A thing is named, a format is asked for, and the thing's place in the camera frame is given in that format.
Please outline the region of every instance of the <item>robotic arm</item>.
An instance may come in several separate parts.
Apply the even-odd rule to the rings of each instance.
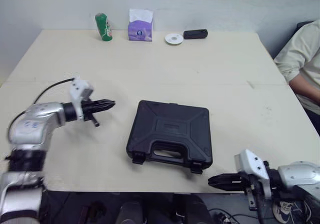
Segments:
[[[243,191],[248,197],[251,211],[257,211],[259,222],[264,223],[262,207],[265,200],[304,201],[311,198],[320,207],[320,166],[297,161],[290,165],[270,169],[250,150],[234,156],[238,173],[213,176],[208,184],[225,191]]]
[[[18,217],[37,218],[44,189],[43,167],[50,148],[54,129],[75,120],[99,123],[93,113],[112,108],[114,101],[90,100],[93,88],[89,83],[73,79],[70,95],[72,102],[49,102],[31,105],[18,121],[8,140],[11,154],[8,171],[0,180],[0,223]]]

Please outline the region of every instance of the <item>green can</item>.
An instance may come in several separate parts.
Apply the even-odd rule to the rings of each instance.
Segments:
[[[107,15],[104,13],[98,13],[97,15],[95,15],[95,22],[102,40],[106,42],[111,41],[112,32],[108,22]]]

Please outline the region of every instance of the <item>black remote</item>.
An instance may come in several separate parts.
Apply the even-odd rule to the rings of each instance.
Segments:
[[[186,30],[183,32],[184,39],[201,39],[201,38],[206,38],[207,36],[208,36],[207,29]]]

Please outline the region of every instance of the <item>purple tissue box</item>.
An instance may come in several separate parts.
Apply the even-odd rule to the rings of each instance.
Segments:
[[[135,20],[128,25],[130,41],[152,42],[152,22]]]

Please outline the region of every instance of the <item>white wall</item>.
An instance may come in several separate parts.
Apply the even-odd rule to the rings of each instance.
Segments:
[[[258,32],[272,56],[297,23],[320,17],[320,0],[0,0],[0,73],[14,68],[41,29],[95,29],[98,12],[126,29],[129,8],[153,10],[155,30]]]

